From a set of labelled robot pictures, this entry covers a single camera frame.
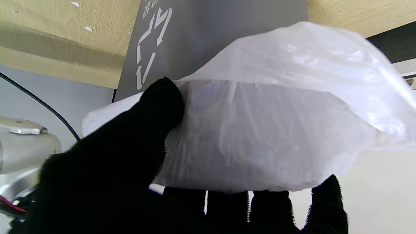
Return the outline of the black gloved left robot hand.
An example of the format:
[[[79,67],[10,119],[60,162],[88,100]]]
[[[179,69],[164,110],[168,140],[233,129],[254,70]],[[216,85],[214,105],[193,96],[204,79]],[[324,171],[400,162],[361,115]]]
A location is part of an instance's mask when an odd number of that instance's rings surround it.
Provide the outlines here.
[[[40,169],[34,201],[9,234],[347,234],[348,217],[335,175],[313,188],[302,229],[288,191],[234,195],[204,190],[150,189],[165,160],[165,138],[185,111],[167,77],[140,100]]]

